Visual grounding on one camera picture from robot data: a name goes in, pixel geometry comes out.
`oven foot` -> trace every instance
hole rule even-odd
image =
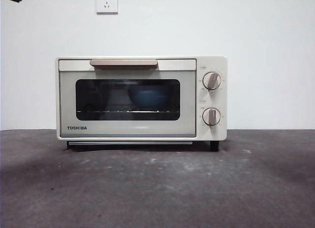
[[[74,147],[75,147],[75,145],[70,145],[69,141],[67,141],[67,149],[74,148]]]
[[[219,151],[219,141],[210,141],[210,151],[211,152]]]

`oven rack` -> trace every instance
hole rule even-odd
[[[77,111],[77,113],[180,113],[180,111]]]

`cream toaster oven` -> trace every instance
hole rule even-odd
[[[60,57],[56,79],[68,148],[226,139],[225,57]]]

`toshiba logo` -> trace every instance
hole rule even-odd
[[[67,126],[68,130],[87,130],[86,126]]]

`white knob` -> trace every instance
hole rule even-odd
[[[207,89],[214,90],[220,86],[221,78],[217,73],[210,72],[203,77],[202,82]]]
[[[220,121],[220,113],[215,108],[208,108],[203,112],[203,121],[209,126],[215,126]]]

